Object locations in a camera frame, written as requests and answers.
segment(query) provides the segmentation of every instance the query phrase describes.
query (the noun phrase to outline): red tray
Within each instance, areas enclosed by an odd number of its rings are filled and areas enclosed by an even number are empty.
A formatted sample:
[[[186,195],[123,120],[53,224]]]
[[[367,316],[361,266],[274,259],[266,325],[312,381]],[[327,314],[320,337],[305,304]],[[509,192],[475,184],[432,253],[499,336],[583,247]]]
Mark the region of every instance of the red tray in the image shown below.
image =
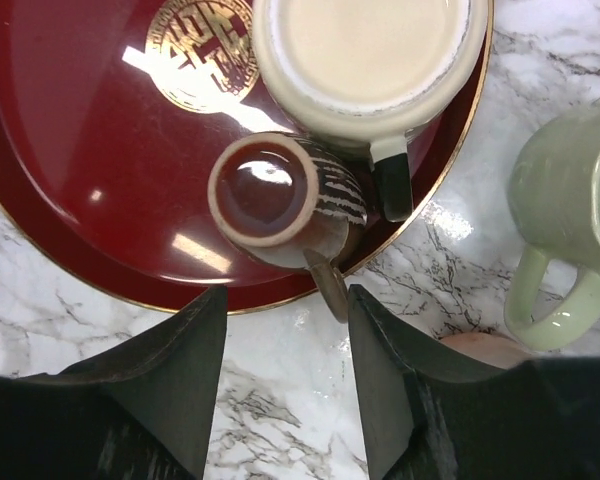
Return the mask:
[[[212,284],[229,286],[232,311],[314,289],[309,276],[240,254],[206,203],[209,171],[228,144],[295,130],[259,79],[250,14],[245,0],[0,0],[0,205],[34,245],[90,285],[160,309],[179,309]],[[490,41],[491,23],[486,51]],[[464,140],[486,63],[483,51],[412,145],[417,204]],[[343,270],[407,223],[372,215]]]

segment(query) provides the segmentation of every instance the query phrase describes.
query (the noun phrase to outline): white marble surface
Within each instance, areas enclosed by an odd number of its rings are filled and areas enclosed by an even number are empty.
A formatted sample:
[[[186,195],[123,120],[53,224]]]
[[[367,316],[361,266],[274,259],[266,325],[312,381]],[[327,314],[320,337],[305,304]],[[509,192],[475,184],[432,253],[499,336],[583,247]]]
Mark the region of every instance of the white marble surface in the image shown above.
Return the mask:
[[[350,279],[432,335],[504,331],[522,251],[504,196],[532,132],[600,96],[600,0],[496,0],[491,64],[450,175],[392,247]],[[552,265],[541,299],[574,273]],[[39,254],[0,213],[0,374],[57,372],[165,318]],[[600,321],[564,354],[600,354]],[[366,478],[346,327],[315,295],[232,317],[206,478]]]

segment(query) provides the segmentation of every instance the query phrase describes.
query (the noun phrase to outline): pale green mug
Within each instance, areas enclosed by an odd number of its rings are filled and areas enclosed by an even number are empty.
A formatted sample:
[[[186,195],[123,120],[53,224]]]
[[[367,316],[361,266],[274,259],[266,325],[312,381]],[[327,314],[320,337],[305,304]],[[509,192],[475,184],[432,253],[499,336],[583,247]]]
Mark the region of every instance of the pale green mug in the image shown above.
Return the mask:
[[[505,323],[534,350],[563,347],[600,318],[600,99],[542,127],[520,152],[509,206],[527,241],[505,302]],[[578,269],[551,313],[532,319],[553,259]]]

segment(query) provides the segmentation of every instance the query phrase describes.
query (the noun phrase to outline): cup handle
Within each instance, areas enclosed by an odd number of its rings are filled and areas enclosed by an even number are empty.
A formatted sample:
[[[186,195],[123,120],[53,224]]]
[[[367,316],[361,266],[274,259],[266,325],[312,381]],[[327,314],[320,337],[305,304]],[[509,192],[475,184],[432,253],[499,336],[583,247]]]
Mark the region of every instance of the cup handle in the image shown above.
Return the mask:
[[[324,297],[329,310],[338,322],[347,323],[349,319],[349,300],[342,273],[318,252],[305,250],[304,257],[309,265],[309,272],[311,272],[313,281]]]
[[[548,315],[533,321],[531,309],[552,258],[527,245],[504,306],[507,328],[533,350],[563,347],[582,336],[600,318],[600,275],[586,267],[564,300]]]
[[[404,135],[372,142],[371,160],[382,216],[389,222],[404,222],[413,213],[411,172]]]

